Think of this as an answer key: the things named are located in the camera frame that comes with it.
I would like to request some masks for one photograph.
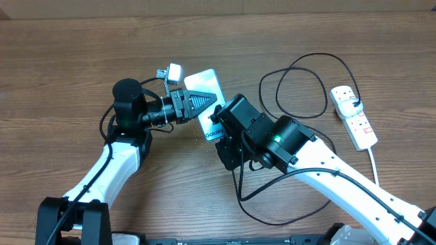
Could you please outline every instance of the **black bracket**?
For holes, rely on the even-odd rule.
[[[46,245],[61,213],[69,205],[67,198],[47,197],[42,201],[38,209],[36,222],[35,245]],[[67,218],[61,230],[71,230],[71,224],[82,225],[82,245],[112,245],[112,234],[110,232],[109,208],[107,203],[100,203],[94,200],[90,203],[79,203],[78,209],[74,210]],[[62,245],[66,243],[61,232],[56,234],[50,245]]]

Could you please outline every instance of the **white phone case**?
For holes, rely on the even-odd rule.
[[[208,69],[200,73],[187,76],[185,78],[186,89],[204,93],[214,93],[217,95],[217,101],[209,106],[205,111],[198,115],[198,122],[203,131],[204,138],[207,141],[219,139],[225,135],[225,131],[221,123],[214,125],[209,118],[217,105],[225,104],[225,97],[221,86],[219,85],[217,74],[214,69]]]

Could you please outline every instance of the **black cable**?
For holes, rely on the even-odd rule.
[[[321,78],[320,78],[320,77],[319,77],[319,76],[318,76],[314,71],[312,71],[312,70],[310,70],[310,69],[303,68],[303,67],[294,67],[295,63],[297,63],[299,60],[301,60],[301,59],[303,59],[303,58],[305,58],[305,57],[307,57],[307,56],[312,56],[312,55],[327,55],[327,56],[331,56],[331,57],[334,57],[334,58],[338,59],[338,60],[339,60],[339,61],[340,61],[344,66],[345,66],[345,68],[348,70],[348,72],[349,72],[349,74],[350,74],[350,76],[351,76],[351,78],[352,78],[352,80],[353,80],[353,82],[354,82],[354,85],[356,86],[356,90],[357,90],[357,93],[358,93],[358,96],[359,96],[359,101],[357,102],[357,104],[360,103],[360,92],[359,92],[359,88],[358,88],[358,86],[357,86],[356,80],[354,79],[353,73],[351,72],[351,70],[349,69],[349,67],[347,66],[347,64],[345,64],[345,62],[343,62],[342,59],[340,59],[339,57],[337,57],[337,56],[335,56],[335,55],[333,55],[333,54],[328,54],[328,53],[311,53],[311,54],[303,55],[303,56],[301,56],[300,58],[296,59],[296,60],[295,60],[295,61],[294,61],[294,62],[293,62],[293,63],[292,63],[288,68],[284,68],[284,69],[279,69],[279,70],[276,70],[276,71],[272,71],[272,72],[266,74],[265,76],[263,76],[262,79],[260,80],[260,82],[259,82],[259,100],[260,100],[260,103],[261,103],[262,107],[265,109],[265,111],[266,111],[270,116],[272,116],[273,118],[275,118],[275,119],[279,119],[278,117],[274,116],[274,115],[273,115],[273,114],[272,114],[272,113],[271,113],[271,112],[266,108],[266,106],[265,106],[265,104],[264,104],[264,101],[263,101],[263,99],[262,99],[262,82],[263,82],[263,80],[264,80],[266,77],[268,77],[268,76],[270,76],[270,75],[272,75],[272,74],[278,73],[278,72],[280,72],[280,71],[284,71],[284,73],[283,73],[283,75],[281,76],[280,81],[279,81],[279,83],[278,83],[278,85],[277,85],[275,100],[276,100],[277,106],[280,108],[280,110],[281,110],[283,113],[287,114],[288,116],[294,117],[294,118],[317,118],[317,117],[321,116],[322,114],[324,114],[324,113],[326,112],[326,110],[327,110],[327,106],[328,106],[327,91],[326,91],[326,87],[324,86],[324,83],[322,82]],[[316,115],[313,115],[313,116],[299,116],[299,115],[295,115],[295,114],[291,114],[291,113],[289,113],[288,111],[286,111],[286,110],[281,106],[281,104],[280,104],[280,102],[279,102],[279,99],[278,99],[278,94],[279,94],[280,85],[281,85],[281,83],[282,83],[284,77],[286,76],[286,74],[287,74],[291,69],[293,69],[293,70],[303,70],[303,71],[308,71],[308,72],[310,72],[311,74],[313,74],[313,75],[318,79],[318,82],[320,83],[320,85],[321,85],[321,87],[322,87],[322,90],[323,90],[323,92],[324,92],[324,109],[323,109],[319,114],[316,114]],[[325,137],[325,138],[326,138],[326,139],[331,143],[333,152],[334,152],[335,154],[337,153],[337,152],[336,152],[336,147],[334,146],[333,141],[332,141],[332,140],[331,140],[331,139],[330,139],[326,134],[322,133],[321,131],[319,131],[319,130],[313,128],[313,127],[310,127],[310,126],[306,126],[306,127],[308,127],[308,128],[311,129],[311,130],[314,130],[315,132],[317,132],[317,133],[319,133],[320,135],[324,136],[324,137]],[[244,131],[241,133],[241,140],[242,140],[243,146],[245,146],[245,148],[246,148],[246,149],[247,149],[247,150],[248,150],[252,155],[254,155],[254,154],[255,154],[255,153],[254,153],[254,152],[255,152],[255,149],[251,149],[250,145],[248,145],[248,143],[247,143],[247,141],[246,141],[246,139],[245,139],[245,132],[244,132]],[[250,162],[249,167],[250,167],[250,169],[253,171],[252,162]],[[242,163],[241,163],[241,166],[240,166],[239,188],[237,188],[237,186],[236,186],[236,181],[235,181],[235,188],[238,189],[238,191],[236,192],[236,195],[237,195],[237,197],[238,197],[238,202],[240,202],[240,201],[248,201],[248,200],[250,200],[251,198],[255,197],[257,194],[261,193],[262,191],[264,191],[265,189],[267,189],[268,187],[270,187],[271,185],[274,184],[274,183],[273,183],[273,184],[271,184],[271,185],[268,185],[268,186],[264,187],[263,189],[258,189],[258,190],[252,192],[251,194],[249,194],[249,195],[246,196],[246,197],[242,197],[243,176],[244,176],[244,163],[243,163],[243,160],[242,160]],[[325,203],[325,204],[324,204],[320,209],[318,209],[318,210],[316,210],[316,211],[314,211],[314,212],[312,212],[312,213],[310,213],[310,214],[307,214],[307,215],[301,216],[301,217],[299,217],[299,218],[295,218],[294,220],[291,220],[291,221],[286,222],[286,223],[282,223],[282,224],[271,224],[271,225],[283,225],[283,224],[290,224],[290,223],[293,223],[293,222],[295,222],[295,221],[299,221],[299,220],[302,219],[302,218],[305,218],[305,217],[307,217],[307,216],[310,216],[310,215],[312,215],[312,214],[315,214],[316,212],[319,212],[320,210],[322,210],[323,208],[325,208],[325,207],[326,207],[330,202],[331,202],[331,200],[328,200],[328,201],[327,201],[327,202],[326,202],[326,203]],[[249,214],[247,211],[245,211],[244,209],[243,209],[243,212],[244,212],[245,214],[247,214],[248,216],[250,216],[251,218],[254,218],[252,215],[250,215],[250,214]],[[257,220],[257,221],[259,221],[259,222],[261,222],[261,223],[267,224],[267,225],[270,224],[270,223],[264,222],[264,221],[262,221],[262,220],[260,220],[260,219],[258,219],[258,218],[254,218],[254,219]]]
[[[143,85],[143,84],[146,84],[147,82],[151,82],[151,81],[159,80],[159,79],[162,80],[162,78],[149,78],[149,79],[144,80],[144,81],[142,81],[140,83],[141,83],[141,85]]]
[[[244,139],[245,138],[245,131],[243,131],[243,134],[242,134],[242,138]],[[299,220],[302,220],[302,219],[304,219],[304,218],[306,218],[306,217],[309,217],[309,216],[311,216],[311,215],[314,215],[314,214],[316,214],[316,213],[318,213],[319,211],[321,211],[321,210],[323,210],[330,202],[331,202],[331,200],[328,200],[323,206],[321,206],[320,208],[318,208],[317,210],[315,210],[315,211],[313,211],[313,212],[310,212],[310,213],[308,213],[308,214],[305,214],[305,215],[302,215],[302,216],[300,216],[300,217],[298,217],[298,218],[294,218],[294,219],[292,219],[292,220],[289,220],[288,222],[284,222],[284,223],[278,223],[278,224],[275,224],[275,223],[268,223],[268,222],[266,222],[266,221],[263,221],[263,220],[260,220],[260,219],[258,219],[258,218],[256,218],[256,217],[254,217],[253,215],[251,215],[250,213],[248,213],[245,209],[244,209],[244,207],[243,207],[243,205],[242,205],[242,201],[248,201],[248,200],[250,200],[251,198],[253,198],[254,196],[256,196],[257,194],[259,194],[259,193],[261,193],[262,191],[264,191],[265,189],[267,189],[268,187],[270,187],[270,186],[272,186],[273,184],[275,184],[275,182],[274,183],[272,183],[272,184],[270,184],[270,185],[268,185],[268,186],[262,186],[261,188],[259,188],[259,189],[257,189],[256,191],[254,191],[254,192],[252,192],[251,194],[249,194],[248,196],[246,196],[246,197],[242,197],[242,189],[243,189],[243,178],[244,178],[244,150],[243,150],[243,147],[244,146],[244,144],[243,144],[243,142],[241,142],[241,146],[240,146],[240,155],[241,155],[241,162],[240,162],[240,175],[239,175],[239,188],[237,187],[237,185],[236,185],[236,178],[235,178],[235,175],[234,175],[234,170],[232,170],[232,175],[233,175],[233,182],[234,182],[234,188],[235,188],[235,190],[236,190],[236,197],[237,197],[237,200],[238,200],[238,203],[239,203],[239,207],[241,208],[241,210],[246,214],[246,215],[248,215],[250,218],[252,218],[252,219],[254,219],[254,220],[256,220],[256,221],[259,221],[259,222],[261,222],[261,223],[264,223],[265,225],[272,225],[272,226],[282,226],[282,225],[288,225],[288,224],[290,224],[290,223],[294,223],[294,222],[296,222],[296,221],[299,221]]]
[[[352,184],[357,186],[359,189],[361,189],[363,192],[365,192],[369,197],[371,197],[374,201],[376,201],[381,207],[386,209],[391,215],[393,215],[393,217],[395,217],[397,222],[402,222],[404,225],[409,227],[412,231],[414,231],[418,235],[421,235],[423,238],[428,240],[431,244],[436,244],[436,242],[433,241],[429,236],[427,236],[422,231],[420,231],[418,228],[416,228],[414,225],[412,225],[410,222],[405,220],[404,216],[402,216],[399,213],[395,212],[391,207],[389,207],[386,203],[384,203],[379,197],[377,197],[374,193],[372,193],[370,190],[368,190],[365,186],[363,186],[361,183],[359,183],[357,180],[353,179],[352,177],[349,177],[348,175],[346,175],[344,173],[341,173],[339,170],[325,169],[325,168],[320,168],[320,167],[311,167],[311,168],[306,168],[306,169],[294,170],[294,171],[291,171],[290,173],[287,173],[287,174],[284,174],[282,176],[279,176],[279,177],[275,178],[274,180],[271,180],[270,182],[264,184],[262,187],[260,187],[256,191],[260,193],[263,190],[267,189],[268,187],[270,187],[271,185],[277,183],[280,180],[286,179],[286,178],[294,176],[296,174],[302,174],[302,173],[307,173],[307,172],[325,172],[325,173],[332,174],[335,177],[339,176],[339,177],[342,177],[342,178],[348,180],[349,182],[351,182]],[[234,177],[234,173],[233,173],[233,179],[234,179],[235,188],[236,188],[236,178]]]
[[[100,124],[99,124],[100,134],[104,138],[105,142],[108,141],[108,137],[103,132],[103,122],[104,122],[105,117],[107,117],[107,115],[109,114],[109,112],[111,111],[111,109],[113,107],[114,107],[114,105],[111,105],[109,107],[109,109],[106,110],[106,112],[102,116],[102,119],[100,120]],[[108,158],[106,159],[106,162],[103,164],[103,166],[100,168],[100,170],[94,175],[94,177],[88,182],[88,184],[83,186],[82,191],[77,195],[77,197],[68,205],[68,208],[66,209],[66,211],[64,211],[64,213],[62,214],[60,219],[57,221],[57,224],[54,227],[53,232],[51,233],[50,237],[48,237],[48,240],[46,243],[47,245],[50,245],[51,241],[56,237],[57,233],[61,230],[63,223],[67,219],[69,213],[76,207],[80,198],[82,198],[82,196],[89,190],[89,188],[91,188],[91,186],[94,184],[94,182],[100,177],[100,175],[103,173],[103,171],[108,166],[110,160],[112,159],[112,146],[110,144],[108,144],[108,148],[109,148],[109,154],[108,154]]]
[[[340,62],[342,63],[342,65],[347,69],[347,71],[348,71],[348,73],[349,73],[349,76],[352,78],[353,83],[354,83],[354,86],[356,87],[356,92],[357,92],[357,96],[359,97],[359,100],[358,100],[357,102],[354,103],[354,107],[357,107],[357,106],[360,104],[360,91],[359,91],[359,88],[357,87],[357,82],[356,82],[356,79],[355,79],[354,76],[353,76],[353,73],[352,73],[351,69],[348,67],[347,64],[345,64],[345,62],[344,62],[341,58],[337,57],[337,56],[334,55],[334,54],[329,54],[329,53],[311,53],[311,54],[305,54],[305,55],[301,56],[300,58],[296,59],[296,60],[295,60],[295,61],[294,61],[294,62],[293,62],[293,63],[292,63],[292,64],[291,64],[287,69],[286,69],[286,71],[283,73],[283,75],[282,75],[281,78],[280,78],[279,85],[278,85],[278,87],[277,87],[277,91],[276,91],[276,94],[275,94],[275,100],[276,100],[277,104],[279,105],[279,100],[277,99],[277,93],[279,92],[280,83],[281,83],[281,81],[283,81],[283,78],[286,76],[286,74],[289,72],[289,70],[291,70],[291,68],[295,65],[295,63],[297,63],[299,60],[301,60],[301,59],[303,59],[303,58],[305,58],[305,57],[312,56],[312,55],[326,55],[326,56],[331,56],[331,57],[337,59],[338,61],[340,61]]]
[[[168,123],[170,126],[171,126],[171,129],[170,130],[164,130],[164,129],[150,129],[150,131],[152,131],[152,130],[154,130],[154,131],[157,131],[157,132],[162,132],[162,133],[171,133],[171,132],[173,132],[173,130],[174,130],[174,125],[172,124],[172,123]]]
[[[234,170],[232,170],[232,175],[233,175],[233,183],[234,183],[234,188],[235,188],[235,191],[236,191],[236,195],[238,195],[238,187],[237,187],[237,185],[236,185],[236,178],[235,178],[235,176],[234,176]],[[288,225],[288,224],[290,224],[290,223],[294,223],[294,222],[296,222],[296,221],[299,221],[299,220],[301,220],[301,219],[304,219],[304,218],[306,218],[306,217],[309,217],[310,215],[316,214],[317,212],[321,211],[323,208],[325,208],[325,207],[330,203],[330,200],[328,200],[327,203],[325,203],[322,207],[318,208],[317,210],[313,211],[312,213],[309,213],[309,214],[303,215],[303,216],[301,216],[301,217],[295,218],[295,219],[293,219],[293,220],[291,220],[291,221],[288,221],[288,222],[284,222],[284,223],[280,223],[280,224],[273,224],[273,223],[268,223],[268,222],[265,222],[265,221],[263,221],[263,220],[260,220],[260,219],[258,219],[258,218],[256,218],[256,217],[254,217],[253,215],[251,215],[250,213],[248,213],[248,212],[244,209],[244,207],[243,207],[242,203],[239,201],[239,199],[237,199],[237,200],[238,200],[238,204],[239,204],[239,207],[241,208],[241,210],[242,210],[246,215],[248,215],[250,218],[252,218],[252,219],[254,219],[254,220],[256,220],[256,221],[259,221],[259,222],[261,222],[261,223],[264,223],[265,225],[272,225],[272,226],[282,226],[282,225]]]

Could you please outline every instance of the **power strip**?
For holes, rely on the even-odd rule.
[[[338,86],[332,89],[330,97],[332,98],[337,112],[339,111],[338,103],[356,98],[352,88],[349,86]],[[370,126],[368,118],[364,112],[342,119],[342,122],[345,125],[356,150],[366,150],[377,143],[377,137],[375,136],[374,130]]]

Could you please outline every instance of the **green led light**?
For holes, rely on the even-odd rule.
[[[278,135],[275,136],[275,137],[274,137],[274,141],[277,142],[277,143],[279,143],[279,142],[281,141],[281,137],[278,136]]]

